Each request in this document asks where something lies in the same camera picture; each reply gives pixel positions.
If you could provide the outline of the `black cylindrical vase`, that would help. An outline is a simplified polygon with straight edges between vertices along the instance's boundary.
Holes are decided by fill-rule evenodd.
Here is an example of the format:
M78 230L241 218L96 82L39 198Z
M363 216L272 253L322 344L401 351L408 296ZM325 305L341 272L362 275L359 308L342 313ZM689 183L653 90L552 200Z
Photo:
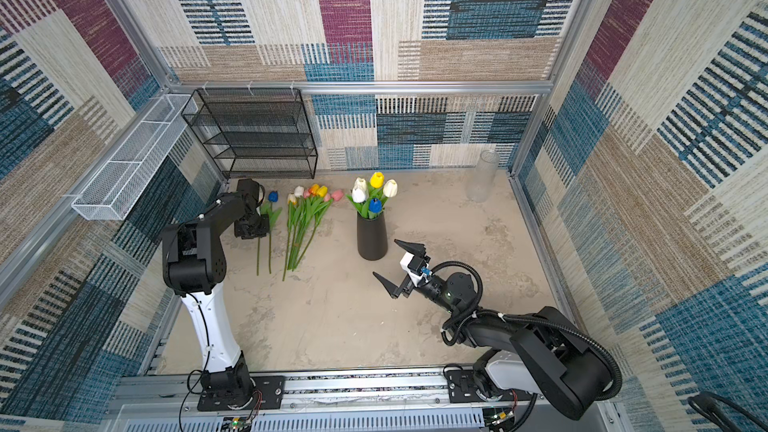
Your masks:
M388 251L385 213L374 218L357 215L357 250L368 261L383 258Z

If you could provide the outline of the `tulip bunch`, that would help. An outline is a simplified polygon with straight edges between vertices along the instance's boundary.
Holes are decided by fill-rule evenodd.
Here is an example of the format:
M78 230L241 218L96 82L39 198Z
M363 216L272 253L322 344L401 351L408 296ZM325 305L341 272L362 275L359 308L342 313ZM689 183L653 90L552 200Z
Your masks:
M289 271L295 271L300 265L317 228L334 201L328 187L320 184L313 184L308 188L296 186L288 195L283 281L286 280Z

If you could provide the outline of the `cream white tulip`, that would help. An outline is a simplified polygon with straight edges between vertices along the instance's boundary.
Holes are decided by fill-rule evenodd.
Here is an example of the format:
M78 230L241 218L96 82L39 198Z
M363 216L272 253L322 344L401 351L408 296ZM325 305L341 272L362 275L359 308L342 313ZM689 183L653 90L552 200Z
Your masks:
M384 208L387 204L387 201L393 197L395 197L398 193L398 184L394 179L388 180L382 187L382 196L380 199L381 207L380 212L384 212Z

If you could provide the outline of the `yellow tulip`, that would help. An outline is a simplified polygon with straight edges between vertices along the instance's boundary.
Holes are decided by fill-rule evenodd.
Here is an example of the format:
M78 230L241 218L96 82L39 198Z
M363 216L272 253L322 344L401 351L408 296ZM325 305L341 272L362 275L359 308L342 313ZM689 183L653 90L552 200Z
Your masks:
M371 176L369 180L369 185L370 185L370 196L372 198L380 199L382 197L384 183L385 183L385 177L382 172L375 172Z

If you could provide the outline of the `pale blue tulip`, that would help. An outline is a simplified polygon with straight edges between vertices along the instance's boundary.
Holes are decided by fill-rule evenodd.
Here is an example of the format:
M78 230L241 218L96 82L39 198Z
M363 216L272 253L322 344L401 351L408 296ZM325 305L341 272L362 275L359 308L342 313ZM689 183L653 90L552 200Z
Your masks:
M347 195L348 200L355 207L358 215L363 218L368 218L368 202L369 197L366 188L353 188L351 193Z

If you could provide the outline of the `clear glass vase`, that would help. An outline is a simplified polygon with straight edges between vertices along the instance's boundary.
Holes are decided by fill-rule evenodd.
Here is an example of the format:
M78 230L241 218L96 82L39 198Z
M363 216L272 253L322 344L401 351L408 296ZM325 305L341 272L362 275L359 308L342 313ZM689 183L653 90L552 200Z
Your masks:
M467 197L470 200L481 203L488 199L499 163L500 155L496 151L485 150L480 153L467 186Z

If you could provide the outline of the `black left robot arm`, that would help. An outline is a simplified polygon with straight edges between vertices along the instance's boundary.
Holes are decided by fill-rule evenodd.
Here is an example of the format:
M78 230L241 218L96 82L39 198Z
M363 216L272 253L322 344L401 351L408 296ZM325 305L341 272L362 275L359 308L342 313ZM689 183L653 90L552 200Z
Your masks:
M243 409L254 400L255 385L226 312L221 235L228 228L243 240L263 235L264 198L261 184L241 179L205 211L161 232L163 280L188 310L200 345L200 411Z

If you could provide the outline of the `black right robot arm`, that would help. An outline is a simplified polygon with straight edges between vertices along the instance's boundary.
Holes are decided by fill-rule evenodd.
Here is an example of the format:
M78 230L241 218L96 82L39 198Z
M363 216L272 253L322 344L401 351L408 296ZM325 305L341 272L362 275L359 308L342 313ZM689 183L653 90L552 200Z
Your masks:
M460 261L430 263L425 245L397 240L405 277L394 284L376 279L391 298L419 293L448 312L440 335L449 347L482 348L465 370L449 366L449 387L463 397L499 402L527 396L544 398L564 417L579 420L595 402L614 398L623 386L616 359L554 307L531 314L505 314L484 308L479 272Z

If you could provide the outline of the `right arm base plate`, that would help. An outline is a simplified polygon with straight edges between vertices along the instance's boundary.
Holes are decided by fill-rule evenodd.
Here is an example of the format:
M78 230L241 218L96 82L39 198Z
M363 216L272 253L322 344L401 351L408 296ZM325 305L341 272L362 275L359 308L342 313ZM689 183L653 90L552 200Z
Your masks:
M448 364L442 370L447 384L449 402L527 402L532 394L517 389L498 389L488 378L478 378L473 369L465 369L457 364Z

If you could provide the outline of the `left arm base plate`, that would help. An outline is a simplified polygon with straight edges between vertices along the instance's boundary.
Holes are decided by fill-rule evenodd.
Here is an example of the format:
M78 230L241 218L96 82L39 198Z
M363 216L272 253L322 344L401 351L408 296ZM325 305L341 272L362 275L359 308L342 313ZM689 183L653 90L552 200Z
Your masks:
M250 382L234 389L206 389L200 394L199 412L263 411L281 407L286 377L282 375L251 377Z

